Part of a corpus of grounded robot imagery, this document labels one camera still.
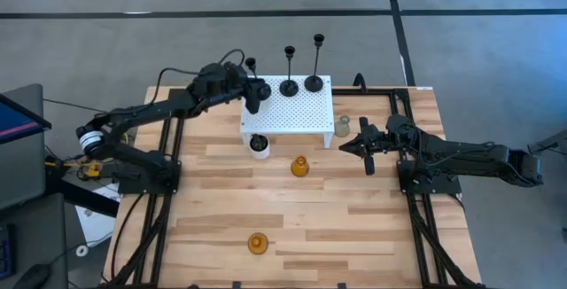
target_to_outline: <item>white pegboard shelf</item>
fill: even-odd
[[[335,127],[330,76],[320,75],[323,86],[316,93],[303,85],[308,75],[292,75],[299,86],[298,93],[287,98],[280,93],[280,83],[287,75],[258,75],[272,89],[272,95],[260,103],[260,110],[252,115],[242,104],[240,134],[245,145],[252,134],[322,134],[325,147],[330,147]]]

